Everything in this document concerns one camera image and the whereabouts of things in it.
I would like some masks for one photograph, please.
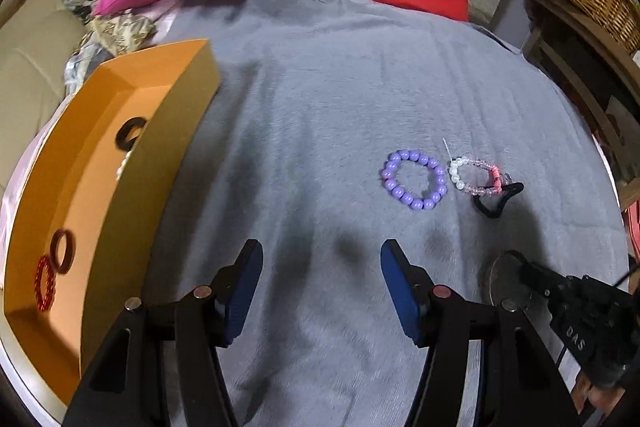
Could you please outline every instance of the purple beaded bracelet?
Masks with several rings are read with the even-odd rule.
[[[436,184],[438,188],[434,190],[428,198],[421,200],[408,190],[405,190],[401,185],[398,185],[396,173],[402,160],[417,162],[420,165],[433,169],[433,172],[436,174]],[[446,172],[446,169],[438,163],[436,158],[429,158],[426,154],[422,154],[418,150],[403,149],[389,155],[389,160],[386,162],[381,174],[385,182],[386,190],[388,190],[396,200],[402,201],[402,203],[410,206],[414,210],[420,210],[422,208],[430,210],[447,193]]]

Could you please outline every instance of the gray bedsheet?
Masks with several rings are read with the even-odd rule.
[[[506,248],[606,282],[625,270],[620,211],[583,121],[490,34],[370,0],[186,0],[166,41],[190,38],[210,39],[222,85],[175,181],[144,298],[180,298],[245,239],[260,240],[244,331],[219,350],[241,425],[404,424],[426,350],[402,334],[383,281],[389,237],[476,301],[487,262]],[[456,190],[415,212],[381,186],[389,152],[419,148],[444,162],[443,138],[524,182],[500,219]],[[401,178],[426,190],[424,169],[409,167]],[[555,356],[545,312],[530,317]],[[477,346],[468,367],[465,426]],[[562,370],[570,379],[577,369],[567,360]],[[175,375],[168,383],[183,425]]]

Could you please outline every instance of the pink and white beaded bracelet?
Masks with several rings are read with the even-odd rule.
[[[463,165],[473,165],[474,167],[489,171],[494,179],[494,186],[474,187],[473,185],[465,184],[465,182],[460,179],[460,174],[458,173],[458,168]],[[506,176],[506,174],[500,174],[500,169],[484,160],[475,160],[461,156],[460,158],[455,158],[450,161],[449,176],[451,176],[451,181],[456,188],[458,190],[464,190],[467,194],[471,194],[472,196],[496,196],[502,193],[502,177]]]

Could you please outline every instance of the beige couch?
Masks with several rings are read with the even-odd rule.
[[[20,156],[64,99],[63,71],[84,35],[60,0],[0,7],[0,198]]]

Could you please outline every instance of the open tray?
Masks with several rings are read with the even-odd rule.
[[[4,313],[33,370],[65,404],[126,299],[140,295],[166,198],[219,83],[206,40],[105,62],[33,166],[9,243]],[[139,116],[148,122],[117,181],[126,153],[116,133]],[[69,272],[56,276],[50,311],[40,312],[36,266],[57,229],[74,234],[75,256]]]

